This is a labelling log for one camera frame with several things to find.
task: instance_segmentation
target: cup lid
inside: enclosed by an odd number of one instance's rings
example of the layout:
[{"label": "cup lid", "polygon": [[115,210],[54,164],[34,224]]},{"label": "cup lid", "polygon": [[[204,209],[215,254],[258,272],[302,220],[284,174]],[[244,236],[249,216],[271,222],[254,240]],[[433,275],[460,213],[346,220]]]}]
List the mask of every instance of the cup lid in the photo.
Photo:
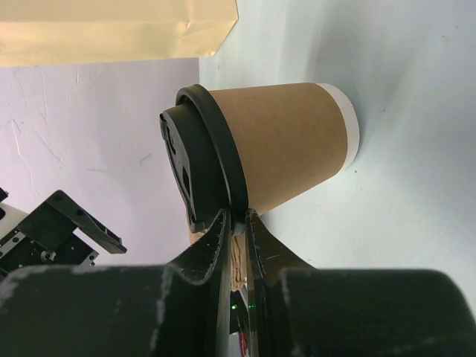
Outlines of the cup lid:
[{"label": "cup lid", "polygon": [[161,114],[161,134],[192,233],[230,208],[234,234],[244,231],[248,191],[237,147],[218,104],[205,88],[181,89]]}]

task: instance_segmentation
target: white wall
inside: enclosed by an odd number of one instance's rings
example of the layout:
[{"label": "white wall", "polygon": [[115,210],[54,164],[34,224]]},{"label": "white wall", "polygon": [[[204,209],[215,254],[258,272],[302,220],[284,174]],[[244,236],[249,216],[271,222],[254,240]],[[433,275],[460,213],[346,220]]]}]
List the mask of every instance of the white wall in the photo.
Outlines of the white wall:
[{"label": "white wall", "polygon": [[197,59],[0,68],[0,187],[31,211],[62,189],[123,238],[99,263],[163,263],[187,247],[158,114]]}]

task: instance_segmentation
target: yellow plastic bag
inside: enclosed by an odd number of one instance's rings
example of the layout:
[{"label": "yellow plastic bag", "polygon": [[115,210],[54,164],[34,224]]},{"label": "yellow plastic bag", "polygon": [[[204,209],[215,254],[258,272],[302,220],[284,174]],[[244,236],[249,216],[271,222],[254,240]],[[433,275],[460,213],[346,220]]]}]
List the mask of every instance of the yellow plastic bag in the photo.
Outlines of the yellow plastic bag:
[{"label": "yellow plastic bag", "polygon": [[1,0],[0,66],[215,54],[236,0]]}]

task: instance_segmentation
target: red wire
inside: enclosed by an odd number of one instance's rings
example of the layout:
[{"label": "red wire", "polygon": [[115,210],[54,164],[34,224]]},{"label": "red wire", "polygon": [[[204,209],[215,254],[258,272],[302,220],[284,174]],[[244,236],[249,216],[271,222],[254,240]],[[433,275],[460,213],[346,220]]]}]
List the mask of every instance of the red wire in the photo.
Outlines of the red wire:
[{"label": "red wire", "polygon": [[241,343],[240,343],[240,346],[241,346],[241,356],[242,357],[245,357],[246,356],[246,336],[243,332],[241,332]]}]

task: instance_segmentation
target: paper coffee cup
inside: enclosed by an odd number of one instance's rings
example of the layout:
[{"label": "paper coffee cup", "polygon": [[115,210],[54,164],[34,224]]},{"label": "paper coffee cup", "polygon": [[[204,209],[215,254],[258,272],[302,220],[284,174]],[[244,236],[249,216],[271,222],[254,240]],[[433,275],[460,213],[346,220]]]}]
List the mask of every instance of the paper coffee cup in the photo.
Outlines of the paper coffee cup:
[{"label": "paper coffee cup", "polygon": [[266,213],[333,177],[359,142],[347,97],[314,83],[187,87],[161,115],[161,132],[193,233],[228,207],[239,234],[248,208]]},{"label": "paper coffee cup", "polygon": [[249,207],[259,214],[333,177],[356,156],[356,114],[334,86],[301,83],[210,93],[237,146]]}]

